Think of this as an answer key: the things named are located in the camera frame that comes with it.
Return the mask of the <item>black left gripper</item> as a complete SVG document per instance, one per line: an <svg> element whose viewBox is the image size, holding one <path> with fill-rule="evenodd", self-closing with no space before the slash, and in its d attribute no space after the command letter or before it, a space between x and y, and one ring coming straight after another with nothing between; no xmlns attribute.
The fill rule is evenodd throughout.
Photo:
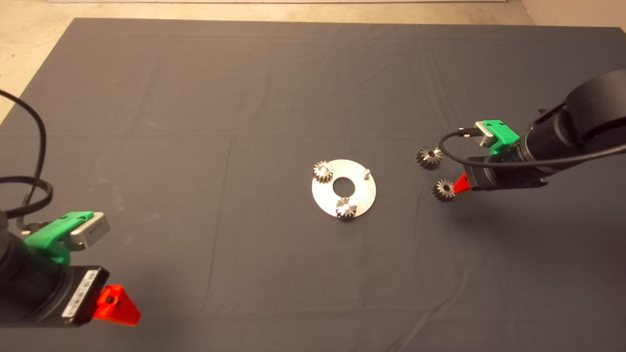
<svg viewBox="0 0 626 352"><path fill-rule="evenodd" d="M102 266L63 266L60 285L34 313L28 326L82 326L92 318L137 326L141 312L121 285L106 285L110 272Z"/></svg>

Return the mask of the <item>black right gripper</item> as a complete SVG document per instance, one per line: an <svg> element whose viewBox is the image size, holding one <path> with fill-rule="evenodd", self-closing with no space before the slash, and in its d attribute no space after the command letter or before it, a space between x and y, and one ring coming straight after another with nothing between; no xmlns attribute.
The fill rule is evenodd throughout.
<svg viewBox="0 0 626 352"><path fill-rule="evenodd" d="M526 162L526 155L521 145L510 145L498 154L467 158L469 162L483 163L515 163ZM548 184L549 173L536 167L506 167L481 168L464 166L465 173L461 174L453 185L453 192L461 194L469 190L509 190L509 189L536 189Z"/></svg>

